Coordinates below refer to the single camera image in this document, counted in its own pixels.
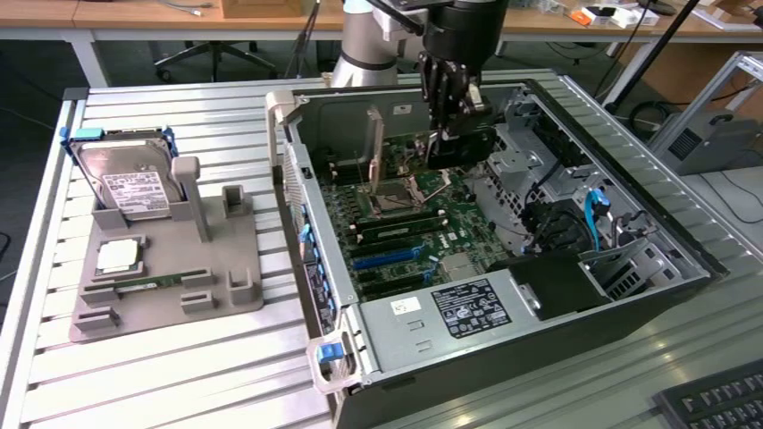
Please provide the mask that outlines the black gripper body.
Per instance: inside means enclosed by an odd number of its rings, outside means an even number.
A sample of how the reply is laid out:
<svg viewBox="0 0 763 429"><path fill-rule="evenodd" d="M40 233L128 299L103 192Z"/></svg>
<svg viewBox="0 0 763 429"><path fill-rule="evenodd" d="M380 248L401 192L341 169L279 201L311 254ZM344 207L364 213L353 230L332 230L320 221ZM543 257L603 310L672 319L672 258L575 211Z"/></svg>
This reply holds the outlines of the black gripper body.
<svg viewBox="0 0 763 429"><path fill-rule="evenodd" d="M507 1L452 1L429 9L423 47L436 60L483 66L493 55Z"/></svg>

